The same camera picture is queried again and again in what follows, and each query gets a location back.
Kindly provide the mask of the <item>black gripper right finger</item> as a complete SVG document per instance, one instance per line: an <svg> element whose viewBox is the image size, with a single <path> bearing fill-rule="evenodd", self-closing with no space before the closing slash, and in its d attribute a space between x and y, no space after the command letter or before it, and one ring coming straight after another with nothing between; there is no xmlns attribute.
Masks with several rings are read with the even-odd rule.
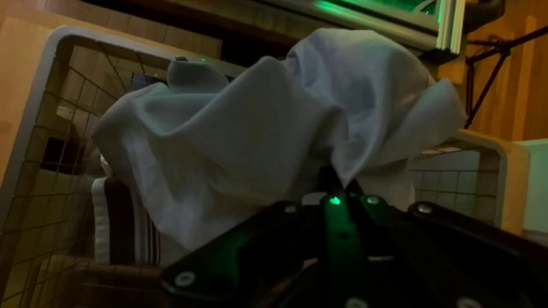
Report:
<svg viewBox="0 0 548 308"><path fill-rule="evenodd" d="M353 179L345 191L350 203L362 205L365 201L365 193L357 179Z"/></svg>

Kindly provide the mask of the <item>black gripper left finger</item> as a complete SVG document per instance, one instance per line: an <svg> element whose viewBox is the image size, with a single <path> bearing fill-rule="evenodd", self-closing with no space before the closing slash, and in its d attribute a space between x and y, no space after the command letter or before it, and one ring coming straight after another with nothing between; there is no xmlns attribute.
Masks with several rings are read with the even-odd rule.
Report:
<svg viewBox="0 0 548 308"><path fill-rule="evenodd" d="M345 186L333 165L324 165L319 171L317 188L322 193L322 205L339 207L345 203Z"/></svg>

